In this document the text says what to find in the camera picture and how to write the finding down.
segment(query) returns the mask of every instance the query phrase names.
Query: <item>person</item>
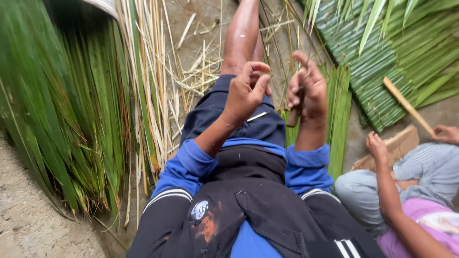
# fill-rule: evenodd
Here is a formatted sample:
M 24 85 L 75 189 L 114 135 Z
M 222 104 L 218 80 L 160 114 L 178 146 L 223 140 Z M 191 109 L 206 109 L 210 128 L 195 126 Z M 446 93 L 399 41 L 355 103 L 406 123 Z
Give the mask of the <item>person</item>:
M 341 175 L 336 194 L 390 258 L 459 257 L 459 214 L 452 200 L 459 188 L 459 128 L 439 125 L 433 139 L 417 146 L 393 165 L 375 134 L 367 148 L 376 171 Z
M 261 62 L 258 7 L 259 0 L 240 2 L 220 77 L 187 115 L 128 258 L 384 257 L 330 193 L 326 81 L 298 51 L 293 58 L 303 68 L 289 83 L 288 103 L 298 105 L 301 83 L 305 105 L 297 141 L 284 148 L 285 123 L 263 74 L 270 67 Z

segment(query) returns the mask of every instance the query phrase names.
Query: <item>hand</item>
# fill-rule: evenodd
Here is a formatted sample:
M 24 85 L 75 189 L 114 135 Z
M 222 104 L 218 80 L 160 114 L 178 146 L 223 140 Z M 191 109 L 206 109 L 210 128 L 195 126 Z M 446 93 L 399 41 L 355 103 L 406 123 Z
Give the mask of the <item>hand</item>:
M 301 115 L 302 120 L 320 120 L 326 122 L 327 103 L 327 81 L 312 59 L 300 52 L 295 51 L 293 58 L 299 61 L 303 68 L 293 75 L 287 89 L 287 104 L 289 108 L 300 103 L 296 95 L 299 85 L 305 89 L 304 107 Z
M 438 125 L 434 129 L 436 134 L 444 132 L 444 136 L 433 136 L 432 139 L 444 143 L 459 145 L 459 128 L 455 126 Z
M 241 126 L 260 106 L 263 96 L 271 96 L 271 76 L 268 74 L 260 76 L 253 88 L 251 87 L 254 72 L 268 73 L 270 70 L 263 62 L 247 62 L 241 73 L 231 80 L 228 99 L 220 115 L 226 125 L 234 128 Z
M 367 150 L 375 159 L 376 164 L 387 165 L 387 146 L 375 132 L 367 136 Z

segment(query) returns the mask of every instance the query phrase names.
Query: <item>man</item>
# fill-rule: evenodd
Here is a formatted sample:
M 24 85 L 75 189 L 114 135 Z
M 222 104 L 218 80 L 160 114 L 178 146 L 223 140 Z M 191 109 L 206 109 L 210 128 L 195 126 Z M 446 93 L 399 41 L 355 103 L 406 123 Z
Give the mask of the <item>man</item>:
M 127 257 L 384 257 L 330 193 L 326 81 L 298 51 L 303 69 L 290 81 L 288 104 L 298 105 L 302 84 L 305 105 L 296 144 L 284 149 L 285 124 L 270 76 L 261 75 L 270 67 L 261 62 L 258 6 L 241 1 L 220 78 L 188 114 Z

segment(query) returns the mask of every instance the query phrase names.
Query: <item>orange stain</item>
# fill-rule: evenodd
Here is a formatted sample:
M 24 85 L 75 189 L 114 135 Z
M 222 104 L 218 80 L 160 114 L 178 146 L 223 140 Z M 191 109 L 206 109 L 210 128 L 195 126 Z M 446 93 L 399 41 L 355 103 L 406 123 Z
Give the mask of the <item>orange stain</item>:
M 218 224 L 214 221 L 214 214 L 211 211 L 206 212 L 205 218 L 202 219 L 202 222 L 198 225 L 198 233 L 196 233 L 196 238 L 204 236 L 206 243 L 212 239 L 212 237 L 217 233 Z

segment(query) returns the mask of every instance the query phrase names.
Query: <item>bamboo stick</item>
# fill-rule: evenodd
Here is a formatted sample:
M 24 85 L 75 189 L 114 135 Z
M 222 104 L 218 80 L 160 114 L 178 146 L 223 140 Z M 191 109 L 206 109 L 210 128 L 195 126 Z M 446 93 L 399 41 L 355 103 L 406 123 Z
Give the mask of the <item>bamboo stick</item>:
M 384 85 L 387 89 L 392 92 L 394 97 L 402 104 L 402 106 L 410 113 L 421 125 L 426 129 L 426 131 L 433 137 L 435 132 L 430 127 L 430 125 L 422 118 L 422 116 L 411 106 L 411 104 L 403 97 L 402 93 L 395 87 L 395 85 L 389 80 L 389 78 L 384 77 Z

